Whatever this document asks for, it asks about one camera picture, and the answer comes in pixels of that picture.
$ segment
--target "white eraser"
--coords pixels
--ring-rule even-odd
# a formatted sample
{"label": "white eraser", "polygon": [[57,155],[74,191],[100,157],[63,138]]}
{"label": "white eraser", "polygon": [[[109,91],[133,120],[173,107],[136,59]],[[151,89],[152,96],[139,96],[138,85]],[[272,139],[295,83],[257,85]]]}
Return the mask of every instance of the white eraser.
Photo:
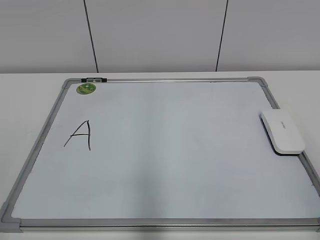
{"label": "white eraser", "polygon": [[284,155],[298,155],[304,151],[306,144],[286,111],[264,110],[261,118],[276,152]]}

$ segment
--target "round magnet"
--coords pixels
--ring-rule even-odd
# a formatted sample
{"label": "round magnet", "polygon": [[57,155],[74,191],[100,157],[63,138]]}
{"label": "round magnet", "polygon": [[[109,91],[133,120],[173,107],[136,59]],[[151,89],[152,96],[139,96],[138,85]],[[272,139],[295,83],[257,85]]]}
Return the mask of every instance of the round magnet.
{"label": "round magnet", "polygon": [[92,83],[81,84],[76,88],[78,94],[91,94],[96,90],[96,85]]}

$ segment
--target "whiteboard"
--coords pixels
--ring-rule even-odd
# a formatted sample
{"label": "whiteboard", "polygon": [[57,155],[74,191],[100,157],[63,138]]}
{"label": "whiteboard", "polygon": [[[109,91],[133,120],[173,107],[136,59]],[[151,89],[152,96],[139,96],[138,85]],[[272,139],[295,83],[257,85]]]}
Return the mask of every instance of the whiteboard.
{"label": "whiteboard", "polygon": [[[256,82],[72,84],[15,203],[21,219],[318,218],[296,156],[276,155]],[[64,144],[85,121],[88,136]],[[77,134],[87,134],[84,124]]]}

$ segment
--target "whiteboard frame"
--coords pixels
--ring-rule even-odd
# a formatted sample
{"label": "whiteboard frame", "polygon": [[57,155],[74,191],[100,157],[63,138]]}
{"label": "whiteboard frame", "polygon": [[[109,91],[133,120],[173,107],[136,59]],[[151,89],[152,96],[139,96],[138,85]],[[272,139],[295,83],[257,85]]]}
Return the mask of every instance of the whiteboard frame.
{"label": "whiteboard frame", "polygon": [[[47,117],[40,134],[33,145],[6,201],[0,209],[0,232],[19,233],[24,231],[164,231],[164,230],[210,230],[210,231],[259,231],[259,230],[304,230],[319,231],[319,218],[105,218],[105,219],[21,219],[13,218],[12,212],[20,192],[31,172],[52,123],[72,84],[90,83],[221,83],[256,82],[258,83],[273,109],[279,105],[271,94],[268,84],[262,77],[241,78],[69,78],[65,80],[61,91]],[[307,154],[297,156],[304,166],[318,195],[320,179]]]}

